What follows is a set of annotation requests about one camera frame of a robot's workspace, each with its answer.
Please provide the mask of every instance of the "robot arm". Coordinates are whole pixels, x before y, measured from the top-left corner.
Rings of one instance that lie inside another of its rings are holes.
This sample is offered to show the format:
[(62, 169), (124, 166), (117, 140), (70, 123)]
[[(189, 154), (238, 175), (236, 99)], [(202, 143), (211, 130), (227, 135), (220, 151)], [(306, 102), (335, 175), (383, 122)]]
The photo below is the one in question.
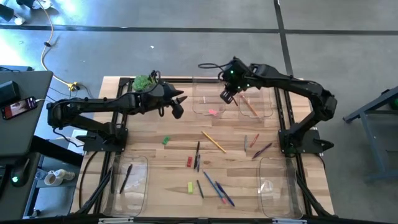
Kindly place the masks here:
[[(231, 103), (233, 96), (248, 88), (256, 87), (277, 87), (291, 91), (298, 95), (307, 97), (313, 111), (301, 122), (292, 125), (289, 130), (281, 131), (283, 136), (281, 141), (282, 152), (297, 152), (293, 148), (302, 147), (303, 140), (307, 131), (319, 121), (332, 119), (337, 105), (337, 100), (328, 90), (325, 90), (319, 83), (313, 81), (299, 80), (293, 76), (279, 73), (276, 68), (266, 64), (250, 64), (246, 66), (240, 59), (234, 57), (232, 61), (225, 65), (223, 72), (220, 73), (221, 80), (225, 82), (225, 89), (220, 97), (226, 102)], [(333, 147), (333, 144), (314, 137), (315, 143), (322, 147), (322, 151)]]
[(172, 107), (172, 114), (176, 119), (181, 118), (183, 108), (180, 105), (187, 97), (175, 98), (183, 91), (176, 90), (170, 83), (161, 79), (157, 83), (148, 86), (145, 90), (128, 92), (116, 99), (81, 99), (60, 100), (48, 103), (48, 124), (55, 128), (74, 126), (97, 133), (106, 140), (115, 140), (120, 137), (120, 130), (114, 123), (99, 123), (92, 119), (81, 116), (89, 112), (119, 112), (122, 114), (144, 114), (149, 111), (158, 110), (159, 115), (164, 115), (164, 107)]

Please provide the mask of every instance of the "gray floor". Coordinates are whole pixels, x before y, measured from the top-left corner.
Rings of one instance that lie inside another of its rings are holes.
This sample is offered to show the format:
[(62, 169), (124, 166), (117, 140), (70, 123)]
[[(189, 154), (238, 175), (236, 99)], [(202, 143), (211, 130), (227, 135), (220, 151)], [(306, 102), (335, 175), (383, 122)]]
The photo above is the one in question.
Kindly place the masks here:
[[(398, 29), (395, 0), (280, 0), (280, 6), (286, 29)], [(27, 25), (48, 25), (42, 11), (13, 7), (28, 18)], [(65, 25), (278, 28), (273, 0), (120, 0), (118, 4), (57, 0), (54, 8), (49, 10), (54, 24)], [(0, 29), (0, 64), (41, 70), (42, 43), (49, 34)], [(214, 74), (196, 65), (225, 63), (234, 55), (246, 63), (268, 63), (285, 72), (278, 34), (56, 31), (54, 39), (57, 44), (45, 59), (49, 69), (69, 82), (82, 82), (95, 96), (105, 75), (139, 75), (158, 69), (164, 76), (210, 76)], [(335, 118), (318, 125), (322, 138), (335, 143), (325, 153), (325, 163), (336, 214), (397, 223), (398, 181), (364, 182), (365, 175), (375, 172), (368, 141), (359, 121), (348, 125), (341, 120), (397, 85), (397, 36), (288, 35), (287, 43), (294, 75), (321, 83), (338, 99)], [(59, 82), (53, 81), (52, 87), (68, 94)], [(64, 97), (52, 90), (49, 96)], [(86, 93), (80, 91), (78, 96)], [(56, 137), (46, 125), (45, 113), (37, 134)], [(50, 208), (46, 202), (54, 195), (41, 195), (37, 207)], [(69, 205), (60, 204), (64, 213)]]

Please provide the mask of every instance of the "pink sticky note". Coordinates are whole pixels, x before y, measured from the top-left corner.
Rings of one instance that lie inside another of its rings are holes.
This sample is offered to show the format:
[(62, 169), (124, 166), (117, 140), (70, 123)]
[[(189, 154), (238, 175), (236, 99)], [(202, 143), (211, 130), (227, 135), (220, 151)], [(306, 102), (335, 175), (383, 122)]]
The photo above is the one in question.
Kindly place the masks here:
[(209, 114), (216, 115), (216, 114), (217, 114), (217, 111), (215, 111), (215, 110), (209, 110)]

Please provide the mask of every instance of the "phone screen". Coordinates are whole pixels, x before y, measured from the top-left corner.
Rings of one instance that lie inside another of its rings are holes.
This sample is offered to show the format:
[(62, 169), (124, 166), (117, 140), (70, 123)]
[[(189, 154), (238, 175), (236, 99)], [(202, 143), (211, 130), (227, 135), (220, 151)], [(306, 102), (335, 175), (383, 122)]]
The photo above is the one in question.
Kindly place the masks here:
[(17, 103), (5, 106), (2, 109), (2, 115), (4, 119), (11, 119), (15, 116), (25, 113), (26, 111), (36, 108), (36, 106), (37, 104), (35, 98), (29, 97)]

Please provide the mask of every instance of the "white cup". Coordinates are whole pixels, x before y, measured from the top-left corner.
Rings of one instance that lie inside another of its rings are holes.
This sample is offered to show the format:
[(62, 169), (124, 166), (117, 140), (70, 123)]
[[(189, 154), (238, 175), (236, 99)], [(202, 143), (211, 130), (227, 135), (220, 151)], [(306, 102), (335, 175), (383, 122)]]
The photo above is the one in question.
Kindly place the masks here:
[(62, 178), (55, 176), (54, 171), (50, 171), (44, 178), (44, 183), (48, 186), (58, 186), (62, 183)]

